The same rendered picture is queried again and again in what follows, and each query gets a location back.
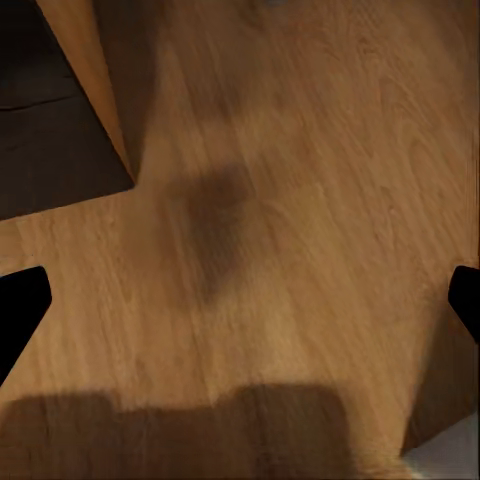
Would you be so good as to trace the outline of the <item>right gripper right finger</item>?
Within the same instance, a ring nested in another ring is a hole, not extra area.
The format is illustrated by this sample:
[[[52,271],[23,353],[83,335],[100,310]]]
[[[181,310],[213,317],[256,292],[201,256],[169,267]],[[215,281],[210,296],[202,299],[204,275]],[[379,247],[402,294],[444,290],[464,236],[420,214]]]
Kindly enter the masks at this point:
[[[451,281],[448,300],[480,346],[480,270],[457,266]]]

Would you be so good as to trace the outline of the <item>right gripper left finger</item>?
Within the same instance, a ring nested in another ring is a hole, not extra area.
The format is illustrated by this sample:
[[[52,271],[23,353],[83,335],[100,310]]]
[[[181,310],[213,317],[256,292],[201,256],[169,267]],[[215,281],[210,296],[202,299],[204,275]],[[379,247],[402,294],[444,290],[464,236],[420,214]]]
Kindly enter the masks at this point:
[[[0,277],[0,385],[52,304],[45,268]]]

